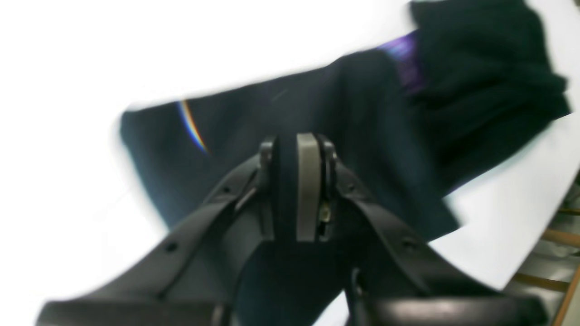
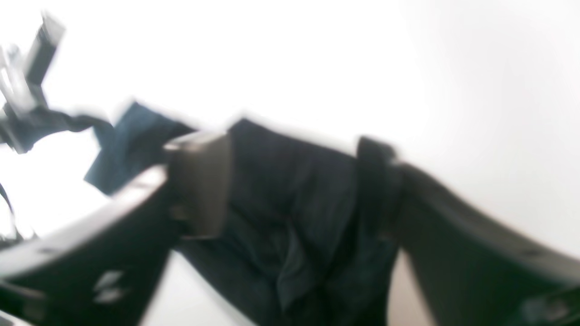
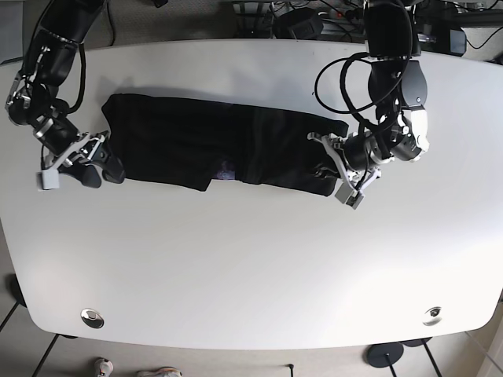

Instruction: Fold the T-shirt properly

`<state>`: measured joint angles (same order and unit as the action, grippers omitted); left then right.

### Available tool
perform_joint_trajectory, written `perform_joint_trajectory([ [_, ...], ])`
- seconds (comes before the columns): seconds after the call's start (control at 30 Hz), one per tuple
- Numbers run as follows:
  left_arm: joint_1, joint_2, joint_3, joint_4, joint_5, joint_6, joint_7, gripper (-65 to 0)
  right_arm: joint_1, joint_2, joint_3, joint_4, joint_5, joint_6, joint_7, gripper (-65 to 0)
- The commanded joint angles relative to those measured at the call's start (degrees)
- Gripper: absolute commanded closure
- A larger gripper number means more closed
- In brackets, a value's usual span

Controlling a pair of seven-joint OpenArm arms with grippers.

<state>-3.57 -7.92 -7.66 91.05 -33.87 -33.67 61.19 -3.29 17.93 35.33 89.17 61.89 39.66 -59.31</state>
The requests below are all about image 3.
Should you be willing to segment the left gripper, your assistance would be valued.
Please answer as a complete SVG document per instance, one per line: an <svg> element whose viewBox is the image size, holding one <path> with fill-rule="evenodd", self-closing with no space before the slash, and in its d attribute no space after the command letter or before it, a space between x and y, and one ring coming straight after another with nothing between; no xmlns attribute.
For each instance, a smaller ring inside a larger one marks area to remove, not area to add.
<svg viewBox="0 0 503 377"><path fill-rule="evenodd" d="M335 134L321 135L309 132L307 139L322 144L326 154L333 160L336 169L332 169L323 164L317 165L313 169L313 175L319 179L341 179L354 192L363 192L375 180L381 178L381 169L371 167L369 156L364 149L365 162L363 168L353 168L350 166L344 154L345 137Z"/></svg>

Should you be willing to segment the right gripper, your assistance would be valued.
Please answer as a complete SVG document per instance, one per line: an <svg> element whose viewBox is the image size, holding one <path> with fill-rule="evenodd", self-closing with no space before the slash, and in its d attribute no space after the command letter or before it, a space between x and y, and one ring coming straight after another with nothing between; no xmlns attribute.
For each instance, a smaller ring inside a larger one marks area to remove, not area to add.
<svg viewBox="0 0 503 377"><path fill-rule="evenodd" d="M109 146L109 134L108 130L96 134L80 134L77 141L71 143L60 155L56 156L52 152L42 155L40 170L58 170L60 174L79 181L84 187L99 189L101 178L97 169L92 165L78 164L96 160L96 165L101 168L102 177L107 182L122 184L126 173L122 162Z"/></svg>

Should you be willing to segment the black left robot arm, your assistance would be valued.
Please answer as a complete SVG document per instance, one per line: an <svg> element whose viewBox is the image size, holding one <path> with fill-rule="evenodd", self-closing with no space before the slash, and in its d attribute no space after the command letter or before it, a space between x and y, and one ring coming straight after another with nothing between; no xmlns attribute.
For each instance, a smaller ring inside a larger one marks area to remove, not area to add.
<svg viewBox="0 0 503 377"><path fill-rule="evenodd" d="M417 57L419 39L413 20L415 1L366 1L363 18L367 51L340 59L344 115L358 122L348 137L310 133L323 145L342 181L336 195L354 205L364 189L380 178L380 166L394 159L417 161L429 149L428 87ZM371 67L370 102L360 108L350 99L347 74L355 62Z"/></svg>

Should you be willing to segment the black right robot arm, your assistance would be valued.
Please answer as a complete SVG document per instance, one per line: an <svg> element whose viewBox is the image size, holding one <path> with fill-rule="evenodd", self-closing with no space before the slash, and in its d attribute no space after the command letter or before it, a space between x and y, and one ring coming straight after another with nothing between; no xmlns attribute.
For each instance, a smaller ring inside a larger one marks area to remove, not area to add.
<svg viewBox="0 0 503 377"><path fill-rule="evenodd" d="M37 184L43 191L58 189L61 175L94 189L103 181L121 184L125 179L123 164L109 146L108 131L81 132L69 119L80 108L86 89L84 39L107 4L49 2L6 99L11 122L31 126L42 144ZM75 58L80 59L79 92L70 105L57 95Z"/></svg>

